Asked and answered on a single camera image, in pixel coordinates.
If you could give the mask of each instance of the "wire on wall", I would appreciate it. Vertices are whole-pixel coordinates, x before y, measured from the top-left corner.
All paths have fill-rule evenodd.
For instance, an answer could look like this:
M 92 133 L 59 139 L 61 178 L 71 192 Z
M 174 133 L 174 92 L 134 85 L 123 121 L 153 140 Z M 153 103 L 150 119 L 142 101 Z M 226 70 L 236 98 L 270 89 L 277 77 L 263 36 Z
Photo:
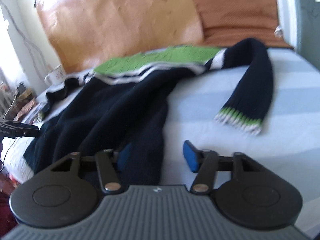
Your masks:
M 46 63 L 46 61 L 45 61 L 45 58 L 44 58 L 44 56 L 43 56 L 42 51 L 39 49 L 39 47 L 38 47 L 36 44 L 34 44 L 32 41 L 30 41 L 30 40 L 23 34 L 23 32 L 19 29 L 19 27 L 17 26 L 15 20 L 13 19 L 13 16 L 12 16 L 9 8 L 6 6 L 6 4 L 5 4 L 2 0 L 0 0 L 0 4 L 1 4 L 1 5 L 4 7 L 4 9 L 7 11 L 8 16 L 9 16 L 10 20 L 12 21 L 12 24 L 13 24 L 14 28 L 17 30 L 17 32 L 20 34 L 20 36 L 23 38 L 23 43 L 24 43 L 24 45 L 26 46 L 26 48 L 28 49 L 28 51 L 29 51 L 29 54 L 30 54 L 30 56 L 31 56 L 31 59 L 32 59 L 32 62 L 33 62 L 34 68 L 35 68 L 35 71 L 36 71 L 38 77 L 41 79 L 41 81 L 44 82 L 44 79 L 43 79 L 42 75 L 40 74 L 38 67 L 36 66 L 36 61 L 35 61 L 34 55 L 33 55 L 32 51 L 31 51 L 31 49 L 30 49 L 30 47 L 29 47 L 28 45 L 31 45 L 35 50 L 37 50 L 37 52 L 39 53 L 39 55 L 40 55 L 40 57 L 41 57 L 41 60 L 42 60 L 42 62 L 43 62 L 43 64 L 44 64 L 44 66 L 47 67 L 47 63 Z

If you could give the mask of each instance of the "mattress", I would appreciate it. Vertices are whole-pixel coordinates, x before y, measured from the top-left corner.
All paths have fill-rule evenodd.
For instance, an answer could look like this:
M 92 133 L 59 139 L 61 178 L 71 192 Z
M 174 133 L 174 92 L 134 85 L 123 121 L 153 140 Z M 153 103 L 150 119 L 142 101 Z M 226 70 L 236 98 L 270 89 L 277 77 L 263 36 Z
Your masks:
M 213 120 L 246 71 L 245 66 L 178 83 L 168 100 L 162 184 L 192 184 L 195 174 L 182 154 L 185 140 L 220 155 L 240 151 L 301 192 L 303 208 L 296 226 L 308 232 L 320 224 L 320 72 L 292 50 L 269 49 L 268 53 L 274 68 L 275 93 L 258 136 Z M 77 93 L 55 105 L 50 116 L 62 111 Z M 9 142 L 12 140 L 4 140 L 3 156 Z M 20 138 L 18 142 L 9 149 L 5 164 L 17 179 L 25 181 L 32 176 L 22 157 L 30 139 Z M 228 172 L 220 172 L 216 186 L 229 177 Z

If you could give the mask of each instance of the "brown cushioned backrest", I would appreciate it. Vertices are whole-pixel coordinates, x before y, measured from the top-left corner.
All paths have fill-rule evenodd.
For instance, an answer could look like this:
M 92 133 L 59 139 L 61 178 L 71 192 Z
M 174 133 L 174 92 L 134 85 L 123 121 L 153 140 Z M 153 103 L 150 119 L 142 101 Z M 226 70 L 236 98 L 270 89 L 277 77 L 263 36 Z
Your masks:
M 276 0 L 194 0 L 204 29 L 204 44 L 230 47 L 254 37 L 267 47 L 290 48 L 274 35 L 279 25 Z

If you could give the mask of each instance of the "white mug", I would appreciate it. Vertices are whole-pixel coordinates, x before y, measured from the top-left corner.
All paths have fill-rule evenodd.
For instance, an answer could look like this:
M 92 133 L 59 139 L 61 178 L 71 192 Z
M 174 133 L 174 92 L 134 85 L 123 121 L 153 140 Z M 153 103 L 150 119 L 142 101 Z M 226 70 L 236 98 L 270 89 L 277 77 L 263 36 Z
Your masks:
M 48 75 L 45 76 L 44 82 L 48 86 L 59 85 L 67 78 L 67 74 L 63 69 L 63 66 L 60 64 L 55 69 L 51 70 Z

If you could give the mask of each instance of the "blue gripper pad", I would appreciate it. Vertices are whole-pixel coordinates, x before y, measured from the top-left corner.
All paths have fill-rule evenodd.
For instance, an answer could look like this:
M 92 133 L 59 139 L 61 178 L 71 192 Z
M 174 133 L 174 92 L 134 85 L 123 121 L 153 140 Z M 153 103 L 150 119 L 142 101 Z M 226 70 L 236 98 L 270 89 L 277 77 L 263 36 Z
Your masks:
M 183 156 L 191 171 L 197 173 L 200 169 L 201 151 L 197 150 L 190 141 L 185 141 L 183 143 Z

